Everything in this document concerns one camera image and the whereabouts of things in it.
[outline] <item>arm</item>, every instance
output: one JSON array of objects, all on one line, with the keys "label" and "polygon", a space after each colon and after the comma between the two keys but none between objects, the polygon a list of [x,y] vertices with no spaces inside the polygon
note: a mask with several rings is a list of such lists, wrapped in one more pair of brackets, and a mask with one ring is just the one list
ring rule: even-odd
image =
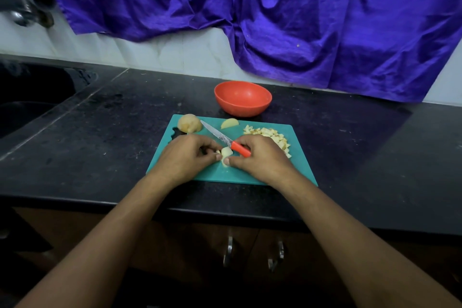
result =
[{"label": "arm", "polygon": [[[200,148],[206,149],[203,155]],[[169,191],[221,159],[206,136],[173,140],[153,169],[40,281],[18,308],[109,307],[144,227]]]},{"label": "arm", "polygon": [[291,164],[263,136],[241,136],[252,156],[229,157],[282,193],[327,254],[356,305],[366,307],[462,307],[440,284],[348,214]]}]

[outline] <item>kitchen counter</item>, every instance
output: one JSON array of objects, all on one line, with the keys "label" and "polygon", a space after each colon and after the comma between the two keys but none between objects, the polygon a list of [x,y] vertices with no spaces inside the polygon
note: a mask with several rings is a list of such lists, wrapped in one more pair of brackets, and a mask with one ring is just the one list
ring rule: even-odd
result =
[{"label": "kitchen counter", "polygon": [[[229,117],[213,94],[220,79],[90,67],[98,80],[0,140],[3,203],[107,212],[143,177],[173,114]],[[462,235],[462,107],[264,87],[273,102],[252,120],[291,124],[319,187],[366,226]],[[155,218],[306,230],[256,185],[189,182]]]}]

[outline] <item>black sink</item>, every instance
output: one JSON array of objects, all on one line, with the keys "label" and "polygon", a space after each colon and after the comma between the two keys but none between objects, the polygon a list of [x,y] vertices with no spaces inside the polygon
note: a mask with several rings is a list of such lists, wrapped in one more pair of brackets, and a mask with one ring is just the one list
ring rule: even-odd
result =
[{"label": "black sink", "polygon": [[84,89],[96,77],[82,69],[0,61],[0,138]]}]

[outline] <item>red knife handle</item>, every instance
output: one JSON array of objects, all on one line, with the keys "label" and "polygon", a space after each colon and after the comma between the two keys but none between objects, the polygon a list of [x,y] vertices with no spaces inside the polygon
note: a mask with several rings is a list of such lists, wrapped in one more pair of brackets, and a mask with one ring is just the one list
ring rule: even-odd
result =
[{"label": "red knife handle", "polygon": [[239,143],[235,141],[233,141],[231,144],[231,150],[237,151],[244,157],[250,157],[251,155],[250,150],[247,150],[245,147],[243,147],[242,145],[240,145]]}]

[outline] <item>left hand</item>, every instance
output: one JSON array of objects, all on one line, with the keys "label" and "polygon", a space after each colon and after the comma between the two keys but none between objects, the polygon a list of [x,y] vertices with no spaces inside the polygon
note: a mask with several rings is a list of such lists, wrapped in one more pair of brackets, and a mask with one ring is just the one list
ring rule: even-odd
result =
[{"label": "left hand", "polygon": [[179,136],[164,148],[148,175],[155,175],[156,179],[162,180],[173,189],[192,180],[205,167],[221,160],[222,156],[216,151],[222,148],[208,136]]}]

